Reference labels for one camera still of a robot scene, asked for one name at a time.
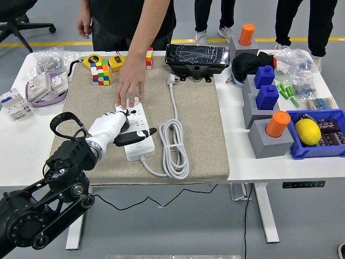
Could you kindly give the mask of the person's right hand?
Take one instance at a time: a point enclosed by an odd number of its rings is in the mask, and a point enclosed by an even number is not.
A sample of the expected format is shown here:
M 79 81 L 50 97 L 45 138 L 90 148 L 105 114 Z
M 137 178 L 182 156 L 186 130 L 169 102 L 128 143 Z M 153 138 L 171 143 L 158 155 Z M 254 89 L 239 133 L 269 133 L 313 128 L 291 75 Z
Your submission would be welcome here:
M 89 39 L 89 36 L 92 33 L 92 26 L 91 26 L 91 15 L 89 13 L 80 13 L 79 17 L 76 21 L 76 28 L 77 32 L 80 37 L 84 39 Z

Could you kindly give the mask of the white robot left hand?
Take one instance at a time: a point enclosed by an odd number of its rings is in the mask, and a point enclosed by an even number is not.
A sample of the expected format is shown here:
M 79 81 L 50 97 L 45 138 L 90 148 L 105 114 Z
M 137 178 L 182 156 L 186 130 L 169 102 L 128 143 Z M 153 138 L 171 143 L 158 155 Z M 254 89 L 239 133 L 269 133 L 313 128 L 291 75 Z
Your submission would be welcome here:
M 156 128 L 150 128 L 121 134 L 129 115 L 130 111 L 124 110 L 109 112 L 97 118 L 89 129 L 91 136 L 86 138 L 89 147 L 104 151 L 109 144 L 126 146 L 143 141 L 157 132 Z

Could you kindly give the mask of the person's left hand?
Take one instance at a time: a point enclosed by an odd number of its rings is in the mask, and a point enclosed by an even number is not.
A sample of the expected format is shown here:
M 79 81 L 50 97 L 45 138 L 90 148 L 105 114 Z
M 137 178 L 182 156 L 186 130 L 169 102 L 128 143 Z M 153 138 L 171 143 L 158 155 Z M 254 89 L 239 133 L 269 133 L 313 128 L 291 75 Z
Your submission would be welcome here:
M 144 84 L 146 80 L 146 57 L 128 55 L 120 69 L 119 84 L 115 91 L 115 104 L 123 110 L 133 107 L 136 90 L 139 102 L 144 99 Z

